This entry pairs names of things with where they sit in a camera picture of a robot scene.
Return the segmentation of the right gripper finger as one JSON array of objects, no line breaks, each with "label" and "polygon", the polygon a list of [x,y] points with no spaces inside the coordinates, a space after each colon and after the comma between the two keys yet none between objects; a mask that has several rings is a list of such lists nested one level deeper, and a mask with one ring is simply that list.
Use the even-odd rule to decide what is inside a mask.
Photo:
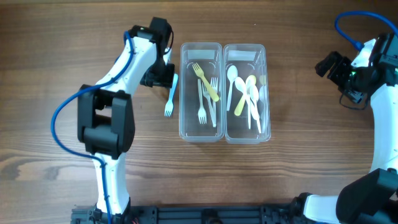
[{"label": "right gripper finger", "polygon": [[330,52],[326,58],[324,59],[325,65],[334,65],[335,63],[339,63],[342,59],[342,56],[337,51]]},{"label": "right gripper finger", "polygon": [[326,72],[328,71],[327,62],[321,61],[315,65],[316,74],[320,77],[324,77]]}]

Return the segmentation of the light blue plastic fork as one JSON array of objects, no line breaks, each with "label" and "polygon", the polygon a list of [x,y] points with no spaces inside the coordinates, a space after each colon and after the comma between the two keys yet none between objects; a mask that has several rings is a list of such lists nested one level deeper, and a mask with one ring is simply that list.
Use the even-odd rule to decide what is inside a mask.
[{"label": "light blue plastic fork", "polygon": [[173,110],[174,110],[174,94],[175,94],[175,90],[177,88],[177,84],[178,84],[178,75],[175,73],[174,74],[174,78],[173,78],[173,82],[172,82],[172,87],[169,91],[169,98],[168,101],[165,104],[165,111],[164,111],[164,116],[165,117],[171,117]]}]

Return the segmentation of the yellow plastic fork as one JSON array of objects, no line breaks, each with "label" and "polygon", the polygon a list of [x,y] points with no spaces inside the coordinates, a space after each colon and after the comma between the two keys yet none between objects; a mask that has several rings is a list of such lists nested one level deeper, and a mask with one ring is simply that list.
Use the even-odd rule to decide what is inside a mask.
[{"label": "yellow plastic fork", "polygon": [[210,85],[209,81],[205,78],[205,73],[202,70],[202,68],[199,66],[199,64],[198,63],[193,63],[192,67],[193,67],[193,70],[194,70],[196,76],[199,77],[202,80],[202,82],[204,83],[204,85],[205,85],[205,87],[207,89],[207,92],[210,94],[211,99],[213,101],[215,101],[215,102],[219,101],[220,98],[219,98],[218,94],[212,88],[212,86]]}]

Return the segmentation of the translucent white plastic fork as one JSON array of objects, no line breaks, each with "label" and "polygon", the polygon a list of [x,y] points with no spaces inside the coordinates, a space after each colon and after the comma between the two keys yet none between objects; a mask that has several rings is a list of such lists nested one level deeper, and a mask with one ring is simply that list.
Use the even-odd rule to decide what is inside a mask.
[{"label": "translucent white plastic fork", "polygon": [[210,112],[210,116],[211,116],[211,122],[212,122],[213,127],[215,128],[216,127],[216,117],[215,117],[213,105],[211,103],[211,97],[210,97],[209,92],[206,89],[205,84],[202,83],[201,85],[202,85],[202,90],[203,90],[203,96],[207,99],[207,102],[208,102],[208,108],[209,108],[209,112]]}]

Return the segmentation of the white spoon thick handle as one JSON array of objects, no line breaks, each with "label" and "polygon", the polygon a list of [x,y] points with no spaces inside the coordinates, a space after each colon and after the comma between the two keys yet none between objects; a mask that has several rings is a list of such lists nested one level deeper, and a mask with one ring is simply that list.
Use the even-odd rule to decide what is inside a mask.
[{"label": "white spoon thick handle", "polygon": [[249,97],[251,100],[251,116],[253,119],[256,120],[259,134],[261,134],[262,131],[261,131],[261,124],[260,124],[260,116],[259,116],[259,112],[258,112],[258,108],[257,108],[257,102],[259,100],[259,91],[258,91],[256,85],[251,85],[249,87]]}]

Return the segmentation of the white spoon thin handle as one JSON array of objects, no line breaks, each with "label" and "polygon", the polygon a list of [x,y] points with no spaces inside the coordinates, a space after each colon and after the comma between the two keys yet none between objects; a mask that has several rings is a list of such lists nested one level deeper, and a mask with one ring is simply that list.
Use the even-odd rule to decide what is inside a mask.
[{"label": "white spoon thin handle", "polygon": [[229,80],[229,90],[228,90],[227,105],[226,105],[227,111],[229,111],[231,107],[233,83],[237,77],[238,77],[238,69],[234,65],[230,66],[227,71],[227,78]]}]

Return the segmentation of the translucent white plastic spoon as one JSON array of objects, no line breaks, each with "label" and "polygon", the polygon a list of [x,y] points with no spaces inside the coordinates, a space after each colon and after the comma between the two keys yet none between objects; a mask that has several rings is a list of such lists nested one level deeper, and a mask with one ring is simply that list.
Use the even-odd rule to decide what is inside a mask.
[{"label": "translucent white plastic spoon", "polygon": [[249,96],[249,91],[250,87],[252,85],[252,77],[248,76],[246,81],[246,104],[248,106],[248,129],[251,129],[251,106],[250,106],[250,96]]}]

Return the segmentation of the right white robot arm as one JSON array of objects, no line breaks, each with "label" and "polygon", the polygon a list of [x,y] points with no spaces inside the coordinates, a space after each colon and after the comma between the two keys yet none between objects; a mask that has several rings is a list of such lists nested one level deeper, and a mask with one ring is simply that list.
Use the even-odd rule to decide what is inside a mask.
[{"label": "right white robot arm", "polygon": [[330,54],[316,73],[338,86],[353,103],[364,101],[374,117],[371,170],[337,196],[300,194],[289,217],[315,223],[397,223],[397,35],[381,34],[364,44],[354,60]]}]

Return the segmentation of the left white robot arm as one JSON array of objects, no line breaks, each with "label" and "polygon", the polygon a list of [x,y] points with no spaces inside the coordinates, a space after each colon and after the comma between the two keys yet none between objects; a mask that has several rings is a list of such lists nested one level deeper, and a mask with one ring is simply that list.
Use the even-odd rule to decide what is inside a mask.
[{"label": "left white robot arm", "polygon": [[78,97],[78,140],[94,156],[99,197],[93,219],[100,223],[131,223],[131,198],[126,188],[126,153],[134,135],[132,97],[139,85],[171,88],[170,63],[174,37],[166,19],[153,17],[149,27],[133,26],[124,49],[95,89],[82,85]]}]

